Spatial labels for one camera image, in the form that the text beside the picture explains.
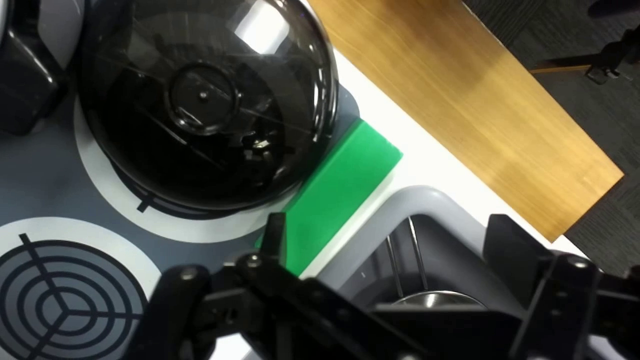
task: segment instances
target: black plastic part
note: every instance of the black plastic part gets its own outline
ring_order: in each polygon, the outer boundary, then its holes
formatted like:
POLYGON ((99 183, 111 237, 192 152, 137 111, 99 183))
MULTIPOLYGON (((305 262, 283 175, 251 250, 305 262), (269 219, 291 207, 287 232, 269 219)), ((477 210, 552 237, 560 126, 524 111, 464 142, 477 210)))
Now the black plastic part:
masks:
POLYGON ((189 336, 192 311, 210 289, 204 265, 181 265, 163 274, 154 296, 123 360, 178 360, 189 336))
POLYGON ((284 212, 274 212, 266 219, 265 235, 263 235, 263 245, 261 253, 269 256, 274 262, 280 262, 284 258, 284 226, 287 226, 287 216, 284 212))
POLYGON ((542 278, 528 318, 512 344, 512 357, 584 357, 593 331, 601 270, 560 253, 542 278))
POLYGON ((483 256, 518 302, 528 307, 541 280, 541 258, 550 258, 552 253, 512 218, 493 213, 483 256))
POLYGON ((0 131, 29 133, 66 90, 66 75, 39 36, 40 0, 9 1, 0 44, 0 131))
POLYGON ((245 296, 245 287, 208 294, 192 316, 192 331, 207 331, 214 337, 241 331, 238 323, 251 320, 247 318, 245 296))
POLYGON ((364 313, 316 280, 301 281, 280 263, 251 253, 238 260, 238 274, 266 307, 274 310, 276 341, 266 357, 371 357, 413 355, 426 360, 423 345, 364 313))
POLYGON ((487 310, 436 310, 384 306, 372 311, 407 337, 430 349, 432 357, 509 357, 521 320, 487 310))
POLYGON ((614 278, 605 274, 598 286, 598 307, 593 331, 606 336, 627 357, 640 357, 640 281, 634 274, 614 278))

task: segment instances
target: white rim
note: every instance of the white rim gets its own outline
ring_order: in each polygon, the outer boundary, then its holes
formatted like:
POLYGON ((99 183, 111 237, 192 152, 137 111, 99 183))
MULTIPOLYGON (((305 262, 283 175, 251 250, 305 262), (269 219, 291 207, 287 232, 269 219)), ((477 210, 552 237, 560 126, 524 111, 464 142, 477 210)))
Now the white rim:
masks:
POLYGON ((82 166, 104 200, 137 226, 177 242, 212 243, 243 237, 261 229, 270 212, 280 212, 293 196, 214 219, 177 218, 154 207, 138 210, 140 198, 119 178, 111 160, 95 140, 76 102, 74 133, 82 166))

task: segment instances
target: black circular grille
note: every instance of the black circular grille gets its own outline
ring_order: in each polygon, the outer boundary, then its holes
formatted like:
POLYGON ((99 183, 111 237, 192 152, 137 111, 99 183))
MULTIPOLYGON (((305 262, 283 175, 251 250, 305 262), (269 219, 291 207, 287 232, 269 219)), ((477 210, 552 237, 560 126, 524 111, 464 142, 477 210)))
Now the black circular grille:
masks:
POLYGON ((121 357, 146 297, 109 253, 65 240, 0 258, 0 345, 14 357, 121 357))

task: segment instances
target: green panel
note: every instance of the green panel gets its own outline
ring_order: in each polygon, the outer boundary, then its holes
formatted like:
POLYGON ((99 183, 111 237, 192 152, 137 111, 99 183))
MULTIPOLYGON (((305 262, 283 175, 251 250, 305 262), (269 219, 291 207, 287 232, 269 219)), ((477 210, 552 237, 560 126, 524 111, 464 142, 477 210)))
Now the green panel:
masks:
POLYGON ((287 210, 287 267, 303 274, 400 157, 367 121, 355 123, 287 210))

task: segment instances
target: wooden board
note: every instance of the wooden board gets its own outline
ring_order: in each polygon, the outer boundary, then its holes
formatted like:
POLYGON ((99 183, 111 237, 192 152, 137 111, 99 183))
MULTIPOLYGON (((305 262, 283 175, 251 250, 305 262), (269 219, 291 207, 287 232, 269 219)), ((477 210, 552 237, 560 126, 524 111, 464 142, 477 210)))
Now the wooden board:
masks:
POLYGON ((458 0, 312 0, 333 44, 549 240, 623 171, 458 0))

